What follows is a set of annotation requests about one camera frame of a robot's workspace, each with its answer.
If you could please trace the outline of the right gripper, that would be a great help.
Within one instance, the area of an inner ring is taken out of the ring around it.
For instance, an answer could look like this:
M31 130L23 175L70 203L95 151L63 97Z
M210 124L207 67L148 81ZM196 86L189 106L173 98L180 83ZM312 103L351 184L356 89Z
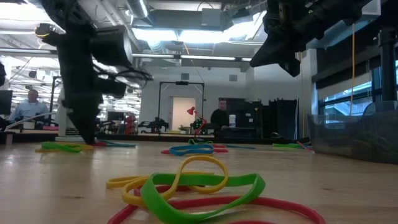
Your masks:
M302 34L295 25L313 11L314 1L309 0L268 0L267 13L262 18L267 39L255 53L250 66L260 67L278 63L292 77L300 73L300 60L295 52L306 49Z

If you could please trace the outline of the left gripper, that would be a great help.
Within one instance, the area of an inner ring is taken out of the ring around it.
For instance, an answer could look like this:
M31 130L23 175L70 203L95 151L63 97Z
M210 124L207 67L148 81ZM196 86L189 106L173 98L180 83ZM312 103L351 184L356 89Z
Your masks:
M122 98L126 84L117 82L114 75L99 68L104 65L126 65L126 29L122 26L93 30L51 31L46 43L57 48L64 88L67 115L86 144L95 143L96 117L102 95Z

